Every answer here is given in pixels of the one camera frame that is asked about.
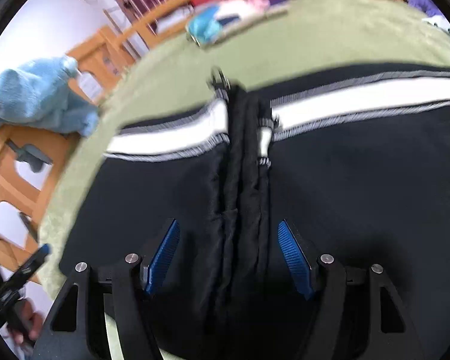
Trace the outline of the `person's left hand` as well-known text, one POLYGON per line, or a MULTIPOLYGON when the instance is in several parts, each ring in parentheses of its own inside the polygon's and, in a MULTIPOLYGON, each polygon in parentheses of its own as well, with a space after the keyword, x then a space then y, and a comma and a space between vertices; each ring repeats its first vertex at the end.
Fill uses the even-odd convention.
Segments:
MULTIPOLYGON (((27 328, 27 335, 30 340, 36 341, 43 328, 44 315, 35 309, 31 299, 25 298, 21 300, 20 306, 20 320, 25 323, 27 328)), ((12 336, 15 344, 25 345, 25 336, 20 330, 8 328, 9 334, 12 336)))

